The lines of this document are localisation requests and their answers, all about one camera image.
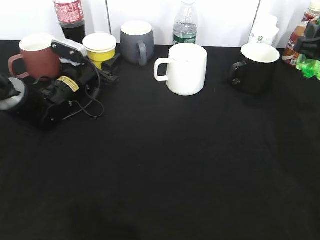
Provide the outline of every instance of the white mug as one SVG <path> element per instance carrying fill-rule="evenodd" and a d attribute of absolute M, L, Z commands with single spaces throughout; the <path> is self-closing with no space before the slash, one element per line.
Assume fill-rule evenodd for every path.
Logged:
<path fill-rule="evenodd" d="M 158 76 L 161 64 L 168 64 L 166 75 Z M 169 50 L 168 58 L 159 58 L 154 64 L 154 77 L 166 81 L 167 87 L 175 94 L 191 96 L 205 85 L 207 51 L 196 44 L 181 43 Z"/>

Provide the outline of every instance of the black mug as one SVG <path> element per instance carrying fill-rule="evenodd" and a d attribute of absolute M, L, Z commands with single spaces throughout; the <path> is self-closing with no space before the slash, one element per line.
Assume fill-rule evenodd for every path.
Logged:
<path fill-rule="evenodd" d="M 232 65 L 228 83 L 238 91 L 258 95 L 270 86 L 280 53 L 264 43 L 241 48 L 239 62 Z"/>

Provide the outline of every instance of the green bottle label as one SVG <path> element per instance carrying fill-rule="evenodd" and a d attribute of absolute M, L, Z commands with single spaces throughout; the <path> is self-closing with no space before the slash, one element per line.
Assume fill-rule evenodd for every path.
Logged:
<path fill-rule="evenodd" d="M 196 44 L 197 36 L 192 38 L 182 38 L 176 35 L 173 36 L 173 43 L 176 44 Z"/>

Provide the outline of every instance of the white wall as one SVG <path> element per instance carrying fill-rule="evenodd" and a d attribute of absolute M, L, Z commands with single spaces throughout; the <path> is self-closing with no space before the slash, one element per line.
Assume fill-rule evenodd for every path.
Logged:
<path fill-rule="evenodd" d="M 156 44 L 172 44 L 180 0 L 109 0 L 112 28 L 120 40 L 121 24 L 145 20 L 154 27 Z M 197 44 L 238 47 L 248 40 L 259 0 L 197 0 Z"/>
<path fill-rule="evenodd" d="M 259 0 L 197 0 L 198 40 L 202 46 L 240 47 L 248 40 Z M 285 47 L 310 0 L 262 0 L 259 16 L 279 17 L 275 45 Z M 180 0 L 108 0 L 113 34 L 120 26 L 145 20 L 154 28 L 156 44 L 170 45 Z M 105 0 L 82 0 L 86 33 L 109 32 Z M 0 0 L 0 39 L 21 40 L 33 33 L 62 37 L 52 0 Z"/>
<path fill-rule="evenodd" d="M 311 0 L 262 0 L 258 18 L 271 14 L 279 18 L 279 34 L 274 41 L 274 46 L 285 48 L 291 34 L 302 21 L 305 11 Z"/>

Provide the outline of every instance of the white container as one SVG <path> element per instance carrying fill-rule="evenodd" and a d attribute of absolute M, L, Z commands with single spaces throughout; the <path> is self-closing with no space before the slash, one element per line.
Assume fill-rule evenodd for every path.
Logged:
<path fill-rule="evenodd" d="M 168 64 L 165 76 L 158 75 L 161 64 Z M 157 81 L 166 81 L 173 93 L 191 96 L 204 87 L 206 70 L 207 51 L 196 44 L 180 43 L 170 48 L 168 58 L 155 61 L 154 77 Z"/>
<path fill-rule="evenodd" d="M 258 20 L 252 28 L 248 43 L 272 45 L 279 33 L 277 23 L 278 18 L 272 15 L 267 15 Z"/>

